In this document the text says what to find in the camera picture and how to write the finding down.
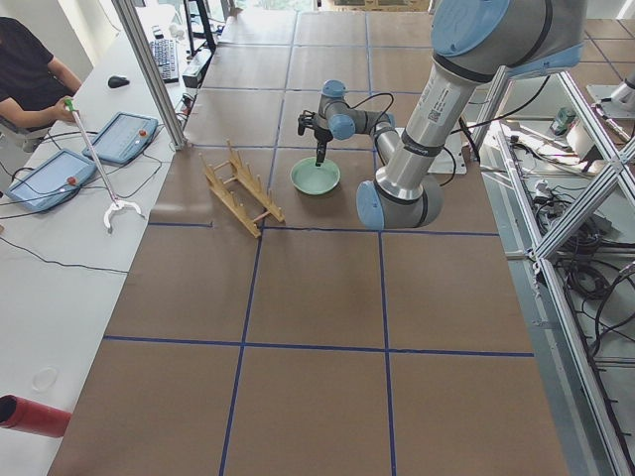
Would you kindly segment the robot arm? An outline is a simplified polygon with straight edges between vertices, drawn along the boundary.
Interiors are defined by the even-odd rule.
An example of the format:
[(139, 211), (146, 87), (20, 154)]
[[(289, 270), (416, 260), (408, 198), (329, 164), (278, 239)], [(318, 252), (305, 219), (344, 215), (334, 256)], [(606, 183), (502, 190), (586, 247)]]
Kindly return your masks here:
[(321, 90), (317, 112), (311, 113), (306, 126), (314, 130), (317, 140), (316, 165), (325, 160), (327, 144), (333, 140), (346, 140), (355, 134), (376, 137), (383, 129), (395, 127), (395, 119), (386, 110), (374, 112), (351, 107), (345, 100), (346, 87), (337, 79), (327, 80)]
[(433, 222), (443, 193), (428, 171), (470, 100), (500, 67), (540, 77), (579, 63), (584, 1), (444, 1), (432, 27), (433, 66), (408, 124), (374, 132), (386, 164), (360, 184), (356, 206), (369, 229), (417, 228)]

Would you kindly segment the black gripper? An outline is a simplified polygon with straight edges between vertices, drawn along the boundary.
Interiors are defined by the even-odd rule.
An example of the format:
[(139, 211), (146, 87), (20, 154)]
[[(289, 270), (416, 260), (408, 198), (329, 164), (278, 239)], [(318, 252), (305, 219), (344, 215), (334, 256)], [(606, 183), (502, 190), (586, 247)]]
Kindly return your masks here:
[(333, 140), (332, 133), (328, 125), (324, 122), (315, 121), (313, 123), (314, 136), (317, 140), (316, 165), (321, 166), (324, 162), (324, 149)]

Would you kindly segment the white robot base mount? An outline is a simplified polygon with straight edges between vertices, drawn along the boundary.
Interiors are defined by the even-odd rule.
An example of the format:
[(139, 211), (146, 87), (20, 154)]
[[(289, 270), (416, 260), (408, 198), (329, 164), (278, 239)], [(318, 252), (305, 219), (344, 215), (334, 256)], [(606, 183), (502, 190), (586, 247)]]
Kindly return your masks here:
[(436, 156), (430, 174), (435, 175), (465, 175), (467, 173), (465, 160), (462, 155), (463, 141), (459, 133), (450, 135), (445, 141), (444, 148)]

